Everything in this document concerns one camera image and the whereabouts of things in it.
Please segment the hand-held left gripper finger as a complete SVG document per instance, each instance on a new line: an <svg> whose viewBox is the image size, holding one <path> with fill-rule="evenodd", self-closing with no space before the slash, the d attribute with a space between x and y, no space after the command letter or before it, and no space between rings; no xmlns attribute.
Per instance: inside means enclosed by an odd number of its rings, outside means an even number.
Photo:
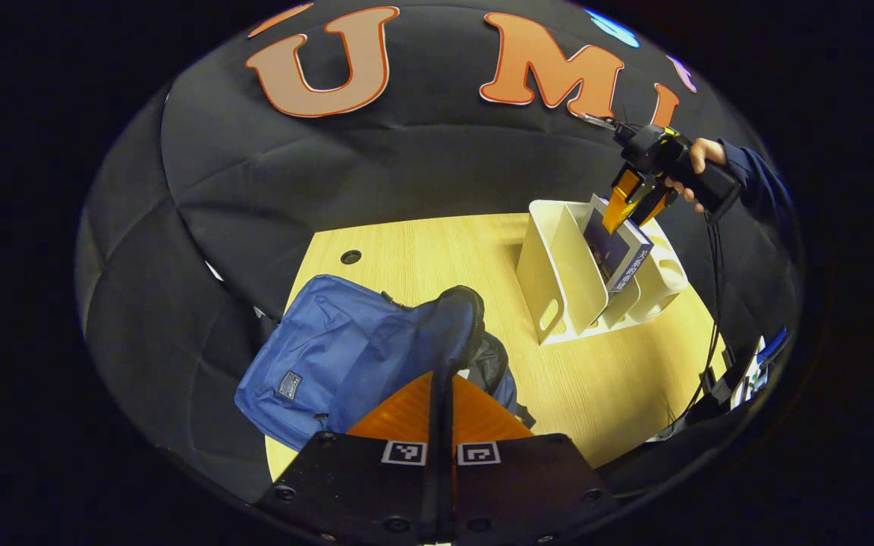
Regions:
<svg viewBox="0 0 874 546"><path fill-rule="evenodd" d="M455 545L558 545L620 507L564 433L535 435L461 376L452 377L451 395Z"/></svg>
<svg viewBox="0 0 874 546"><path fill-rule="evenodd" d="M427 372L348 433L319 431L254 507L311 545L420 545L440 533L443 400Z"/></svg>

